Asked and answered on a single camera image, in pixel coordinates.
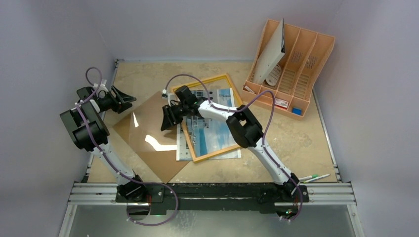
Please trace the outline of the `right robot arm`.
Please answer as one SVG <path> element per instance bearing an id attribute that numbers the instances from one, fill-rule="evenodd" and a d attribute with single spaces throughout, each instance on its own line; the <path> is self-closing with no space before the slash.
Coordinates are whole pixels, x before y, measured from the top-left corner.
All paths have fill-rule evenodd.
<path id="1" fill-rule="evenodd" d="M 209 98 L 197 97 L 187 86 L 181 86 L 175 91 L 175 95 L 179 99 L 177 104 L 166 104 L 162 107 L 162 131 L 180 124 L 185 116 L 225 122 L 236 144 L 250 150 L 271 175 L 273 183 L 278 187 L 280 199 L 289 201 L 296 194 L 302 195 L 299 179 L 271 149 L 265 139 L 267 129 L 262 128 L 248 105 L 227 107 Z"/>

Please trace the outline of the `yellow wooden picture frame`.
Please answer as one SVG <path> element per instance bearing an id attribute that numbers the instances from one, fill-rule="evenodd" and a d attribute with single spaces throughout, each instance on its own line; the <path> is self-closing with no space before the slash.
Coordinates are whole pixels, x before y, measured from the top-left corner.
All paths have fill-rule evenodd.
<path id="1" fill-rule="evenodd" d="M 211 77 L 208 79 L 203 79 L 202 82 L 204 83 L 204 85 L 206 86 L 206 88 L 209 90 L 213 87 L 219 87 L 219 88 L 232 88 L 233 89 L 233 93 L 234 93 L 234 99 L 235 99 L 235 107 L 239 106 L 241 104 L 243 104 L 237 89 L 235 88 L 230 76 L 228 74 L 222 74 L 220 76 L 215 76 L 215 77 Z M 192 90 L 204 90 L 204 88 L 202 87 L 202 85 L 195 81 L 195 82 L 189 82 L 185 84 L 187 87 L 189 87 L 189 89 Z M 242 154 L 241 154 L 241 148 L 239 145 L 235 144 L 233 146 L 221 149 L 219 151 L 213 152 L 213 153 L 209 153 L 207 155 L 204 156 L 196 156 L 194 154 L 194 149 L 193 149 L 193 145 L 192 145 L 192 141 L 189 138 L 188 135 L 188 131 L 187 131 L 187 126 L 185 121 L 183 120 L 183 122 L 180 124 L 184 135 L 185 135 L 185 139 L 186 139 L 186 143 L 190 149 L 191 152 L 191 156 L 192 156 L 192 161 L 195 163 L 201 162 L 201 161 L 205 161 L 207 159 L 233 159 L 233 158 L 241 158 Z"/>

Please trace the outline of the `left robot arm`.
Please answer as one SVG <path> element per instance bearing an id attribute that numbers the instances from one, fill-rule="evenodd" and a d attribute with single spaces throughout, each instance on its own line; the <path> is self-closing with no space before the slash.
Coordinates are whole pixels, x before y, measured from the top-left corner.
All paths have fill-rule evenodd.
<path id="1" fill-rule="evenodd" d="M 60 118 L 77 148 L 97 156 L 116 179 L 117 193 L 128 201 L 141 202 L 147 188 L 141 178 L 127 166 L 108 140 L 110 132 L 100 113 L 112 110 L 120 114 L 132 107 L 136 98 L 111 87 L 110 91 L 93 86 L 77 90 L 79 101 Z"/>

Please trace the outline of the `building photo print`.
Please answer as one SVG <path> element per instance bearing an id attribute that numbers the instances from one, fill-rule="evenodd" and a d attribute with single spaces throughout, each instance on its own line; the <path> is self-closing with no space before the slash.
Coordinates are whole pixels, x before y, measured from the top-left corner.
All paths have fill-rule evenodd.
<path id="1" fill-rule="evenodd" d="M 213 87 L 209 93 L 204 90 L 192 90 L 196 97 L 210 98 L 211 101 L 234 107 L 235 99 L 232 88 Z M 194 154 L 198 157 L 219 151 L 235 145 L 235 141 L 224 121 L 187 116 L 184 120 L 187 126 L 189 138 L 192 141 Z M 185 135 L 181 125 L 177 125 L 176 135 L 176 160 L 191 161 L 192 156 L 186 143 Z"/>

